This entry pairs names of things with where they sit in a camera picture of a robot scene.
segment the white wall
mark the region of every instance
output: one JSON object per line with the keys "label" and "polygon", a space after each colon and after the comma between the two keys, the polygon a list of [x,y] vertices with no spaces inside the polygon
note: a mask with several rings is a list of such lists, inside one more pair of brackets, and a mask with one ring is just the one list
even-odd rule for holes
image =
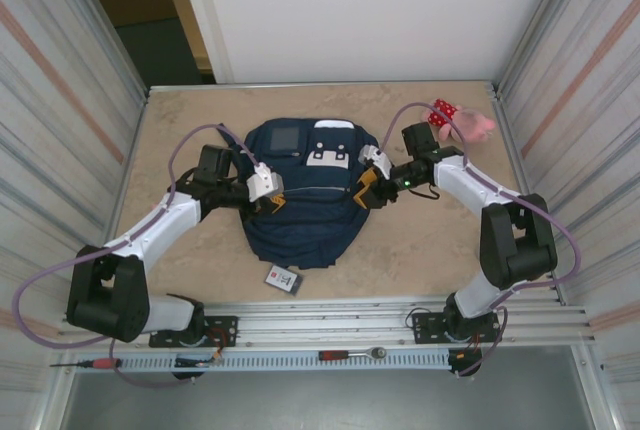
{"label": "white wall", "polygon": [[221,83],[493,79],[540,0],[192,0]]}

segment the small card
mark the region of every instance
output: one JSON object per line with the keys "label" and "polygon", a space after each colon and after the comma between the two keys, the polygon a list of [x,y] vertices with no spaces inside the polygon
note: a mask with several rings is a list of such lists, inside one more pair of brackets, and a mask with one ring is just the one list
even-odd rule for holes
{"label": "small card", "polygon": [[265,283],[295,295],[298,293],[300,285],[302,285],[302,276],[274,265],[269,270]]}

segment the corrugated metal wall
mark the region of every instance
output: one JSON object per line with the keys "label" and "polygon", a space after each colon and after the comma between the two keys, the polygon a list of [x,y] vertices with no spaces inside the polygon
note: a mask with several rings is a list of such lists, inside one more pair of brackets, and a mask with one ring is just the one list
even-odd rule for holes
{"label": "corrugated metal wall", "polygon": [[[19,283],[101,244],[145,102],[93,0],[0,0],[0,428],[23,428],[46,352],[10,314]],[[34,285],[23,313],[54,337],[68,281]]]}
{"label": "corrugated metal wall", "polygon": [[640,428],[640,0],[550,8],[499,94],[529,186],[579,239],[567,296],[586,305],[626,425]]}

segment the perforated metal strip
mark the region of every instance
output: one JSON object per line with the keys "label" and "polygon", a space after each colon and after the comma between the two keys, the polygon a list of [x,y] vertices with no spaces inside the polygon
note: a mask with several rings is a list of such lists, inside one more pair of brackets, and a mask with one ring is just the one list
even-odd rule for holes
{"label": "perforated metal strip", "polygon": [[[84,354],[83,360],[102,358],[104,354]],[[243,371],[289,371],[289,370],[367,370],[367,369],[423,369],[449,370],[449,351],[446,349],[390,350],[380,360],[368,357],[350,357],[347,360],[322,362],[318,352],[233,352],[223,353],[223,358],[209,367],[175,368],[176,356],[193,360],[206,360],[210,353],[130,353],[117,354],[122,359],[123,372],[243,372]],[[95,373],[105,370],[78,368],[78,373]]]}

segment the white label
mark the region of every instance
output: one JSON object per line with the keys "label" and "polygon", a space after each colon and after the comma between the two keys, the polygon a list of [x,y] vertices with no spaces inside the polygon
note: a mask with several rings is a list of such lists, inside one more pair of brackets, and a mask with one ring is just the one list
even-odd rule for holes
{"label": "white label", "polygon": [[293,288],[293,284],[296,282],[298,275],[289,270],[285,270],[284,268],[280,268],[277,265],[271,267],[269,271],[269,275],[267,275],[267,282],[269,285],[273,285],[274,287],[278,287],[285,292],[291,292]]}
{"label": "white label", "polygon": [[349,170],[349,155],[333,150],[313,151],[307,157],[308,167],[340,167]]}
{"label": "white label", "polygon": [[348,120],[318,120],[314,128],[353,128],[353,123]]}

